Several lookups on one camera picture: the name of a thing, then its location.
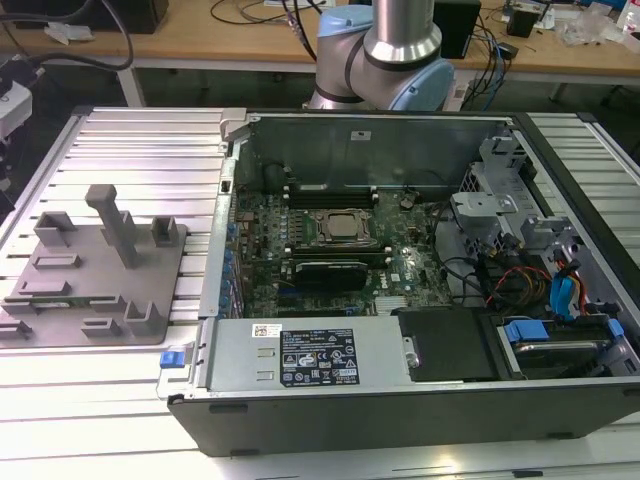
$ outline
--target warning label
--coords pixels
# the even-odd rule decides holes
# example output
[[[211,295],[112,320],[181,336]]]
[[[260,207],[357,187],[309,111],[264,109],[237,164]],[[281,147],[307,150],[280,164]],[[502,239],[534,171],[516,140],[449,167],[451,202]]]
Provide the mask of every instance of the warning label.
[[[283,330],[280,352],[280,383],[285,387],[360,383],[351,329]]]

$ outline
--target metal cylinder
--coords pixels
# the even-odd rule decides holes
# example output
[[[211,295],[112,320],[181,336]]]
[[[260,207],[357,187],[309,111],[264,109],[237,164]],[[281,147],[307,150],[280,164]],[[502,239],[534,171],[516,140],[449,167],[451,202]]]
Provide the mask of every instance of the metal cylinder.
[[[434,0],[374,0],[373,27],[364,39],[370,57],[413,63],[437,54],[442,42],[433,23]]]

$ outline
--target metal bracket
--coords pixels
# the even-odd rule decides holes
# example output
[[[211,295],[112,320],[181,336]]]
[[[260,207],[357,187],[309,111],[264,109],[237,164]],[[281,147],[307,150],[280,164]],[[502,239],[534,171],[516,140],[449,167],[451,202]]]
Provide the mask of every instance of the metal bracket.
[[[246,108],[225,108],[220,119],[222,140],[232,142],[247,133],[250,120]]]
[[[571,222],[566,217],[527,218],[520,231],[527,248],[544,250],[558,240],[560,235],[571,230]]]

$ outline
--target desk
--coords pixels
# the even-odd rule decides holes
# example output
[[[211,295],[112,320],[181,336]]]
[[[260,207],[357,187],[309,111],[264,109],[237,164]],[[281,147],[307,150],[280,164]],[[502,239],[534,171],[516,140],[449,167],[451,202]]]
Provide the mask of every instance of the desk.
[[[209,15],[212,0],[170,0],[167,17],[155,35],[134,35],[138,68],[183,68],[198,70],[249,70],[273,72],[315,71],[315,65],[289,28],[281,25],[236,26],[218,22]],[[489,10],[500,5],[499,0],[486,0],[481,11],[485,18]],[[255,7],[256,16],[270,16],[277,9]],[[217,14],[240,20],[230,0],[220,5]],[[309,37],[315,43],[317,14],[302,12]],[[612,42],[603,45],[565,47],[553,32],[534,33],[528,39],[506,37],[506,25],[485,21],[500,41],[520,48],[508,79],[553,83],[596,83],[608,85],[640,85],[640,55]],[[17,31],[17,39],[30,53],[64,49],[106,61],[117,62],[126,54],[119,33],[97,32],[96,40],[64,47],[42,31]],[[6,35],[0,36],[0,51],[14,47]],[[464,91],[487,62],[482,42],[474,40],[467,57],[453,60],[456,85],[446,102],[446,108],[460,108]],[[129,106],[143,106],[135,68],[121,72],[120,82]]]

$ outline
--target floor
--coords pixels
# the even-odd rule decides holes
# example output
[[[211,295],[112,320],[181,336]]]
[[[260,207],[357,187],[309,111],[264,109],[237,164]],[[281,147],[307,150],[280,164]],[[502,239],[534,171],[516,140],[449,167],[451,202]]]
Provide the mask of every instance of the floor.
[[[209,88],[195,71],[142,70],[142,88],[149,106],[299,108],[311,97],[314,79],[308,74],[208,72]],[[621,90],[609,106],[601,100],[610,86],[571,85],[560,102],[548,99],[552,85],[507,81],[490,111],[591,112],[628,152],[640,141],[640,95]],[[484,100],[467,109],[481,108]],[[78,105],[123,106],[114,74],[84,67],[49,67],[34,91],[34,114],[12,137],[7,155],[15,201],[46,155],[58,132]],[[640,160],[640,148],[636,159]]]

